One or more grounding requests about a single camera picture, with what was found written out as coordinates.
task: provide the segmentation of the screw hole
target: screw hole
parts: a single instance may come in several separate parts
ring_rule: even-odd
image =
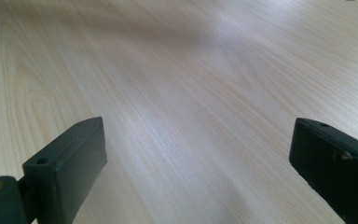
[[[36,162],[36,164],[39,164],[39,165],[41,165],[41,164],[46,164],[46,163],[48,163],[48,159],[39,159],[39,160]]]

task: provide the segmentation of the wood grain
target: wood grain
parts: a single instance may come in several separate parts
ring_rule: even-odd
[[[342,223],[287,158],[358,138],[358,1],[0,0],[0,175],[96,116],[75,223]]]

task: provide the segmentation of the black plastic part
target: black plastic part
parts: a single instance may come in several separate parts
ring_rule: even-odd
[[[16,182],[0,176],[0,224],[70,224],[106,164],[102,118],[77,123],[23,164]]]
[[[17,181],[11,176],[0,176],[0,224],[27,223]]]
[[[72,223],[105,164],[102,118],[72,126],[24,163],[27,182],[38,189],[38,223]]]
[[[289,161],[346,223],[358,224],[358,140],[297,119]]]

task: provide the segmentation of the light wood surface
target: light wood surface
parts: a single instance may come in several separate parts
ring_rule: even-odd
[[[342,223],[288,154],[358,138],[358,0],[0,0],[0,175],[97,116],[75,223]]]

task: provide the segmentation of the wooden table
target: wooden table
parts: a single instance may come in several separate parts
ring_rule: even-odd
[[[75,223],[342,223],[288,154],[358,138],[358,0],[0,0],[0,175],[97,116]]]

